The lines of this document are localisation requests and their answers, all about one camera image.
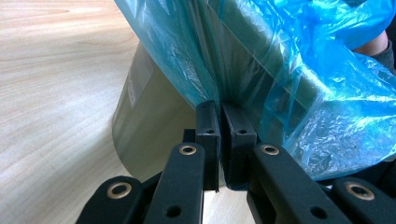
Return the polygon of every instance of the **beige bin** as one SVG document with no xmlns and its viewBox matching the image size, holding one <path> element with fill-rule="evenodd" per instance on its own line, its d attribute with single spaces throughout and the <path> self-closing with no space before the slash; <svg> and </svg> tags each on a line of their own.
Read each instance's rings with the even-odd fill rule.
<svg viewBox="0 0 396 224">
<path fill-rule="evenodd" d="M 195 128 L 195 112 L 141 44 L 113 118 L 113 141 L 129 173 L 145 181 L 166 164 L 184 129 Z"/>
</svg>

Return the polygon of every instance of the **wooden floor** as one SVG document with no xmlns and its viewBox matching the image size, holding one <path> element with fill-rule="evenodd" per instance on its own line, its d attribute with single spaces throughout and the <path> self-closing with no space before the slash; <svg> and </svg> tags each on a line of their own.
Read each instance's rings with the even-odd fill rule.
<svg viewBox="0 0 396 224">
<path fill-rule="evenodd" d="M 0 223 L 74 223 L 129 175 L 111 119 L 137 43 L 112 0 L 1 1 Z M 244 193 L 205 201 L 205 223 L 252 222 Z"/>
</svg>

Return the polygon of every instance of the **wooden table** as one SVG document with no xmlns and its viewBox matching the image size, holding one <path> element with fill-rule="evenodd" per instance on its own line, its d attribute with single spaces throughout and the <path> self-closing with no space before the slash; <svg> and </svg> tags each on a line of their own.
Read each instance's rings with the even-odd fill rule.
<svg viewBox="0 0 396 224">
<path fill-rule="evenodd" d="M 0 223 L 74 223 L 129 175 L 111 119 L 138 39 L 115 3 L 0 3 Z M 205 195 L 204 223 L 251 223 L 246 194 Z"/>
</svg>

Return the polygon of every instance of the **brass ring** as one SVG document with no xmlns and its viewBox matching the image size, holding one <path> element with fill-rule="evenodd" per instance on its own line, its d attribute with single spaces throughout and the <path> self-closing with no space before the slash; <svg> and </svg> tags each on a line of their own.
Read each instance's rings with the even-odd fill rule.
<svg viewBox="0 0 396 224">
<path fill-rule="evenodd" d="M 346 182 L 346 191 L 364 201 L 372 201 L 375 198 L 375 195 L 372 191 L 358 183 Z"/>
<path fill-rule="evenodd" d="M 183 155 L 190 156 L 197 151 L 197 148 L 193 146 L 184 146 L 181 147 L 178 151 Z"/>
<path fill-rule="evenodd" d="M 113 190 L 116 187 L 125 187 L 125 190 L 120 193 L 114 193 Z M 132 190 L 132 186 L 129 183 L 116 182 L 116 183 L 110 185 L 110 187 L 108 187 L 107 197 L 109 197 L 111 199 L 121 199 L 121 198 L 127 196 L 131 192 L 131 190 Z"/>
<path fill-rule="evenodd" d="M 273 147 L 270 145 L 263 145 L 262 152 L 271 156 L 276 156 L 277 154 L 279 154 L 279 149 L 277 149 L 277 147 Z"/>
</svg>

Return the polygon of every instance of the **trash bag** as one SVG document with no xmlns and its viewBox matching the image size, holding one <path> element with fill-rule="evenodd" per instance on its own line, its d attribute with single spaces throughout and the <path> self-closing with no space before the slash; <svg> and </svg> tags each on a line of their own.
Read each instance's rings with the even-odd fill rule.
<svg viewBox="0 0 396 224">
<path fill-rule="evenodd" d="M 396 154 L 396 77 L 353 52 L 390 24 L 384 0 L 116 0 L 191 106 L 242 106 L 263 142 L 316 180 Z"/>
</svg>

